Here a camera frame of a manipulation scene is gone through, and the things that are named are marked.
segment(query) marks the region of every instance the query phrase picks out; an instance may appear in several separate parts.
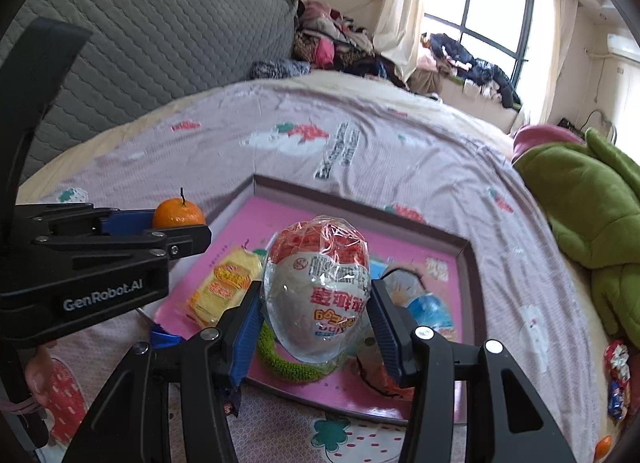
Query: orange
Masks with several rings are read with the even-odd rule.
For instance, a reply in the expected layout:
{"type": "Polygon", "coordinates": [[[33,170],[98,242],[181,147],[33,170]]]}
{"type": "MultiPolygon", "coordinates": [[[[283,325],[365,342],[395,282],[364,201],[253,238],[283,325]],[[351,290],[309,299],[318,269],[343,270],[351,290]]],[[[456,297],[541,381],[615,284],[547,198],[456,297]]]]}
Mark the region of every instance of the orange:
{"type": "Polygon", "coordinates": [[[604,458],[604,456],[609,453],[609,450],[611,450],[611,442],[611,436],[605,436],[598,442],[598,444],[596,445],[595,454],[593,456],[594,461],[604,458]]]}
{"type": "Polygon", "coordinates": [[[184,198],[180,187],[180,198],[163,201],[154,212],[153,228],[184,227],[206,224],[204,214],[198,206],[184,198]]]}

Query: window frame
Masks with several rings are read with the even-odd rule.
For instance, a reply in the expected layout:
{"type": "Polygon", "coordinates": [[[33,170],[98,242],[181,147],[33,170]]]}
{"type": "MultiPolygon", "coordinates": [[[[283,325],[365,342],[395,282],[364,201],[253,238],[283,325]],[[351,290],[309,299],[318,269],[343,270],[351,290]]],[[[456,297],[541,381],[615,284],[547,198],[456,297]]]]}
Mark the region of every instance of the window frame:
{"type": "Polygon", "coordinates": [[[462,36],[464,34],[468,34],[471,37],[475,37],[476,39],[481,40],[482,42],[488,44],[489,46],[492,46],[500,50],[501,52],[506,53],[510,57],[514,58],[515,64],[513,66],[513,71],[511,71],[511,74],[509,75],[509,78],[511,80],[511,84],[513,84],[513,87],[516,87],[518,85],[518,81],[520,80],[520,74],[522,73],[522,66],[527,60],[525,59],[525,54],[527,52],[527,44],[529,42],[529,35],[531,32],[531,21],[533,19],[534,2],[535,0],[525,1],[524,15],[522,17],[522,27],[520,28],[520,39],[518,40],[518,48],[515,52],[512,52],[511,50],[501,45],[500,43],[495,42],[493,39],[489,39],[488,37],[478,34],[477,32],[474,32],[473,30],[466,27],[466,17],[468,16],[468,13],[469,13],[469,5],[471,4],[471,0],[465,0],[465,10],[462,13],[462,22],[460,24],[452,23],[451,21],[447,21],[443,18],[439,18],[438,16],[434,16],[426,12],[424,16],[431,20],[438,21],[439,23],[446,24],[448,26],[452,26],[453,28],[458,29],[460,31],[460,38],[458,39],[458,42],[462,40],[462,36]]]}

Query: window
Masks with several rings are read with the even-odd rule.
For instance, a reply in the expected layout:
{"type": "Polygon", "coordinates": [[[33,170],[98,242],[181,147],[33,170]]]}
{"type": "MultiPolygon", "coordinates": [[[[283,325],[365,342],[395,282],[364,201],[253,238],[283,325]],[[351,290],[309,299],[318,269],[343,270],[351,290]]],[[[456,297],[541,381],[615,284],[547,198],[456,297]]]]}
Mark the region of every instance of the window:
{"type": "Polygon", "coordinates": [[[422,32],[457,39],[474,57],[499,66],[516,86],[533,4],[534,0],[427,0],[422,32]]]}

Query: snack bag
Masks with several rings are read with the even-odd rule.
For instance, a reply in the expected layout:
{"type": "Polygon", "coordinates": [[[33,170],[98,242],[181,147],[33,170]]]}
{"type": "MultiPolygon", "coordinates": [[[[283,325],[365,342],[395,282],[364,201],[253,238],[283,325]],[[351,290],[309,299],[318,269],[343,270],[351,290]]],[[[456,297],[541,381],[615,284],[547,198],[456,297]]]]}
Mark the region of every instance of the snack bag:
{"type": "Polygon", "coordinates": [[[260,257],[236,247],[211,270],[187,302],[187,315],[202,327],[215,326],[226,309],[240,305],[262,273],[260,257]]]}
{"type": "Polygon", "coordinates": [[[367,243],[347,221],[296,223],[267,255],[263,298],[271,328],[296,359],[327,363],[352,342],[370,284],[367,243]]]}

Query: folded gray cloth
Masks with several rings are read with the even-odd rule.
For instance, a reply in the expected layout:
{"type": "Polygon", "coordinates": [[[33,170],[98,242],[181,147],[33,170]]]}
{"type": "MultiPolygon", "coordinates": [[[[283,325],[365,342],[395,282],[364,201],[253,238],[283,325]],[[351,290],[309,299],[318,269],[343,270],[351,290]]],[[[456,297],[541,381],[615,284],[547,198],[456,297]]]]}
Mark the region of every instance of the folded gray cloth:
{"type": "Polygon", "coordinates": [[[251,78],[289,78],[311,73],[311,64],[300,60],[267,60],[254,62],[251,78]]]}

